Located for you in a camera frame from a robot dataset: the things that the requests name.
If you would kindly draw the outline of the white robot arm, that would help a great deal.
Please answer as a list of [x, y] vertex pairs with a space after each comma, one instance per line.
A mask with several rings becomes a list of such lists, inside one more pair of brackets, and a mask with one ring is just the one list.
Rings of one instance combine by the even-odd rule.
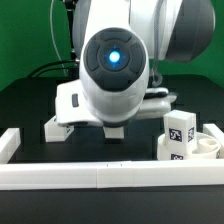
[[149, 63], [195, 59], [214, 30], [211, 0], [78, 0], [79, 78], [57, 87], [57, 123], [122, 127], [163, 116], [176, 98], [158, 95], [162, 78]]

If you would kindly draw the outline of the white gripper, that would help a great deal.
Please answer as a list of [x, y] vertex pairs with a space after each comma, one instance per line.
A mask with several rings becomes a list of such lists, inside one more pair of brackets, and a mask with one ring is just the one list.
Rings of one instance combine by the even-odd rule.
[[62, 126], [87, 123], [114, 128], [133, 119], [160, 118], [171, 111], [176, 99], [167, 88], [147, 88], [138, 81], [125, 91], [108, 92], [77, 80], [57, 87], [55, 110]]

